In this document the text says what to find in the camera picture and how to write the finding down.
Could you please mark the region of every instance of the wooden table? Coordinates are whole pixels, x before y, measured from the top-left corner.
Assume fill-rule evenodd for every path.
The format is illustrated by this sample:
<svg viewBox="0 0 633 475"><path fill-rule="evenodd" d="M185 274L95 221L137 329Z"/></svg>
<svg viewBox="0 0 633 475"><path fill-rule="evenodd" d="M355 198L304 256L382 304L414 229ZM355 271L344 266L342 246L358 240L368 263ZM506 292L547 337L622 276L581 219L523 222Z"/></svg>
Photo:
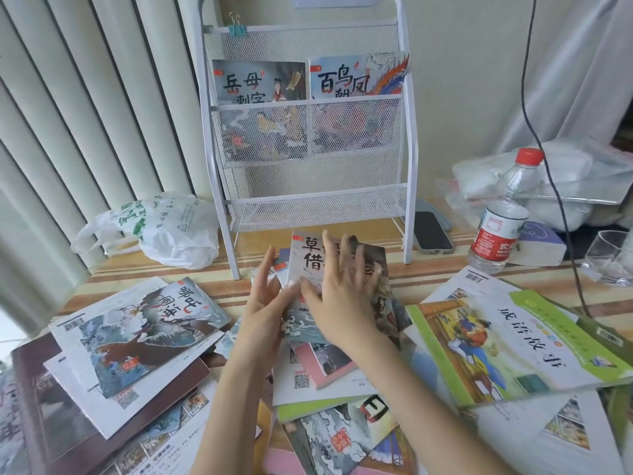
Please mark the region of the wooden table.
<svg viewBox="0 0 633 475"><path fill-rule="evenodd" d="M305 230L320 233L322 228L307 227ZM347 232L357 235L360 241L386 248L393 292L405 304L420 302L461 270L467 264L468 248L474 236L474 230L453 229L451 239L455 244L455 251L452 254L422 255L413 250L412 263L405 265L401 249L402 237L391 220L341 223L328 226L328 230L336 237ZM236 319L241 315L248 298L251 270L259 265L269 245L272 244L277 249L288 247L291 233L291 230L242 233L236 247L241 280L231 278L223 245L213 264L196 271L166 267L140 252L115 256L76 290L59 314L66 315L80 310L149 277L161 277L166 282L175 282L189 276ZM498 276L523 288L534 289L570 308L580 305L574 274L568 262L559 267L548 268L509 266ZM593 282L584 275L581 275L581 282L591 315L603 325L615 328L622 336L633 341L633 287L611 287ZM256 462L261 460L267 439L266 433L263 433L257 441Z"/></svg>

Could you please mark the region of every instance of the red bottle cap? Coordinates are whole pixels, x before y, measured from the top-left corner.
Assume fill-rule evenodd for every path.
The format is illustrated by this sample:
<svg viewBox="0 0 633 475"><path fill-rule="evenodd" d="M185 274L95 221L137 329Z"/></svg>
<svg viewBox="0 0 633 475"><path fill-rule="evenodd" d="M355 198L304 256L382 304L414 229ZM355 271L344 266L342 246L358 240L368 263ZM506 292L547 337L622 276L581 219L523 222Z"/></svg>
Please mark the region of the red bottle cap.
<svg viewBox="0 0 633 475"><path fill-rule="evenodd" d="M536 167L543 161L543 156L543 152L538 148L519 148L517 153L517 163Z"/></svg>

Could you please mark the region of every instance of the bottle label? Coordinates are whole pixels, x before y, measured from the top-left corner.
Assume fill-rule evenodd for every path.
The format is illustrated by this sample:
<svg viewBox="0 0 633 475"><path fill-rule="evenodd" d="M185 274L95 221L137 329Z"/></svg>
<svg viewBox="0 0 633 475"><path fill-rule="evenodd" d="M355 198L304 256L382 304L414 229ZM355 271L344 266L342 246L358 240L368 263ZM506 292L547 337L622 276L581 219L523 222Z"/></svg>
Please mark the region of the bottle label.
<svg viewBox="0 0 633 475"><path fill-rule="evenodd" d="M503 262L510 256L526 221L527 216L508 218L486 208L470 249L491 262Z"/></svg>

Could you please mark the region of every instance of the binder clip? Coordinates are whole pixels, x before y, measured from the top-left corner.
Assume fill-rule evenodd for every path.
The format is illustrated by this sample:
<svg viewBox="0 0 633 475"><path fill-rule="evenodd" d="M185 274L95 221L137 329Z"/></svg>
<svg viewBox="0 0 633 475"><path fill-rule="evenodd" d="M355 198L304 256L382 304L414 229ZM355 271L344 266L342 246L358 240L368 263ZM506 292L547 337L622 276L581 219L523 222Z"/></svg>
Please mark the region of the binder clip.
<svg viewBox="0 0 633 475"><path fill-rule="evenodd" d="M228 32L232 37L243 37L246 34L246 27L239 22L239 15L237 13L230 12L228 14L233 22L228 27Z"/></svg>

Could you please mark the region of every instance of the glass cup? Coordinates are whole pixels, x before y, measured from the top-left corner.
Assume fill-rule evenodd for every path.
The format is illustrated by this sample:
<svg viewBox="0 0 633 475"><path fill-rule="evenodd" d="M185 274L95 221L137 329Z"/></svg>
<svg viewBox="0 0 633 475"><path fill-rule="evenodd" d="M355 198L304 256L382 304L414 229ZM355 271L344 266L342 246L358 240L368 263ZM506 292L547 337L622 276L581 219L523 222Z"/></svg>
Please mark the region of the glass cup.
<svg viewBox="0 0 633 475"><path fill-rule="evenodd" d="M598 232L582 266L587 275L607 285L633 284L633 234L616 230Z"/></svg>

